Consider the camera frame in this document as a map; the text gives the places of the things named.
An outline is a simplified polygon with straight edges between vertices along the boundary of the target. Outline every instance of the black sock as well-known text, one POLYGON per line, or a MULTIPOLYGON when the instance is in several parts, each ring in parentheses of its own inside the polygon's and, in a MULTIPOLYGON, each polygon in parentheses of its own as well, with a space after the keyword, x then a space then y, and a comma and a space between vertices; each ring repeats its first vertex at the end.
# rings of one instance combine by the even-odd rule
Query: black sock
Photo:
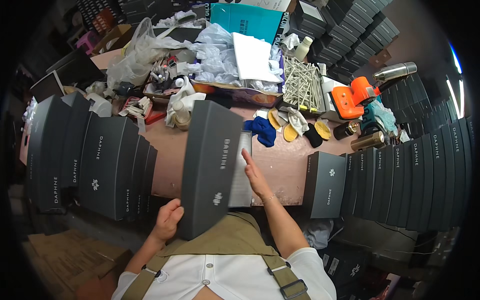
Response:
POLYGON ((320 146, 324 141, 318 134, 315 126, 311 123, 308 123, 308 130, 305 131, 303 135, 307 137, 307 139, 310 141, 310 145, 312 145, 313 148, 320 146))

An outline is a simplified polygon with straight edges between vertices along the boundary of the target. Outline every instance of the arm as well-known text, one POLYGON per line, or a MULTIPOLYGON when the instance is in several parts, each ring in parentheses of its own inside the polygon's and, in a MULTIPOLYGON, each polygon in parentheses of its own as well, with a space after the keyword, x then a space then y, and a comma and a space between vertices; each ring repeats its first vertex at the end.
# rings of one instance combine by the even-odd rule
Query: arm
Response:
POLYGON ((250 154, 242 149, 242 155, 247 162, 245 173, 250 180, 253 191, 262 199, 268 225, 280 255, 286 259, 296 250, 309 247, 300 227, 272 193, 265 177, 250 154))
POLYGON ((142 266, 147 264, 152 257, 165 248, 165 242, 171 239, 177 231, 177 223, 183 216, 183 207, 180 199, 173 199, 158 211, 156 224, 145 240, 143 246, 135 253, 127 267, 126 272, 140 273, 142 266))

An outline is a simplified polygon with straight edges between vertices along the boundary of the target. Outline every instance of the white shirt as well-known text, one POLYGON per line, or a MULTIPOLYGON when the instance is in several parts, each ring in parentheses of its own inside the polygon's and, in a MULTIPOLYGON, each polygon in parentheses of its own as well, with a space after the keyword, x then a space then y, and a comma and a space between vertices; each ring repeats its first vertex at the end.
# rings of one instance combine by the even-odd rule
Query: white shirt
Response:
MULTIPOLYGON (((314 248, 295 251, 287 261, 303 279, 312 300, 336 300, 335 286, 314 248)), ((136 274, 123 272, 113 293, 120 300, 136 274)), ((224 300, 282 300, 280 287, 260 255, 173 255, 144 299, 192 300, 207 285, 224 300)))

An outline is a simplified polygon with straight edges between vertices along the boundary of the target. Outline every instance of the apron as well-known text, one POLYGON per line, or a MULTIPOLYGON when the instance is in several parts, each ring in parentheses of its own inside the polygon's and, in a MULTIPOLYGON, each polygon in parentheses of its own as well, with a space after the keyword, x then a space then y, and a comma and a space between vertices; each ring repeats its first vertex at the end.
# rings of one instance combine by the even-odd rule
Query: apron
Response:
POLYGON ((140 300, 172 255, 261 255, 268 273, 280 287, 286 300, 310 300, 307 286, 290 269, 290 264, 265 245, 255 219, 246 213, 229 212, 215 226, 191 241, 175 240, 159 251, 142 267, 137 278, 123 294, 122 300, 140 300))

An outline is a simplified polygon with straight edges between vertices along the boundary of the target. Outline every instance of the glue bottle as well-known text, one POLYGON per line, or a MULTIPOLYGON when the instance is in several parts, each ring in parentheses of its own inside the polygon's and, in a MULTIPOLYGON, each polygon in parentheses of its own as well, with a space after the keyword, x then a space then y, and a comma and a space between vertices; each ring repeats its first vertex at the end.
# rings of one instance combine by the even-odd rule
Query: glue bottle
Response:
POLYGON ((295 50, 295 58, 299 61, 303 61, 305 56, 307 56, 308 50, 310 49, 310 45, 312 44, 312 42, 313 40, 309 36, 306 36, 300 43, 300 45, 297 46, 297 49, 295 50))

